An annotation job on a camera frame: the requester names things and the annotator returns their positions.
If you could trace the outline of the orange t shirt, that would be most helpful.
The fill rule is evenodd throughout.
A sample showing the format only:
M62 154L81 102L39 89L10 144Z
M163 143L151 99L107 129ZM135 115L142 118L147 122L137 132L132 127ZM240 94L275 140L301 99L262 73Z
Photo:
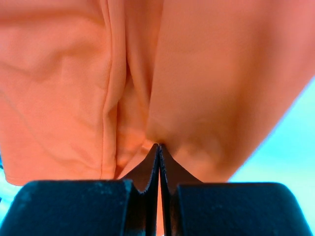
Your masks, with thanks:
M314 74L312 0L3 0L5 179L119 180L156 144L229 183Z

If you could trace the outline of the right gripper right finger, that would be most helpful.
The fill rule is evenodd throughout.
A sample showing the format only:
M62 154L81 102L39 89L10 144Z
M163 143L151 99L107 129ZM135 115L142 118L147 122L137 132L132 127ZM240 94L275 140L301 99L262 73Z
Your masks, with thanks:
M167 236L310 236L292 192L277 182L203 183L159 146Z

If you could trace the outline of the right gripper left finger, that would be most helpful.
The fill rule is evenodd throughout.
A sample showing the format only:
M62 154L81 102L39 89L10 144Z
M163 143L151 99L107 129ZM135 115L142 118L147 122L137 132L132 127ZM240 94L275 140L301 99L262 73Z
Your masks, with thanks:
M42 180L15 196L3 236L153 236L158 145L119 180Z

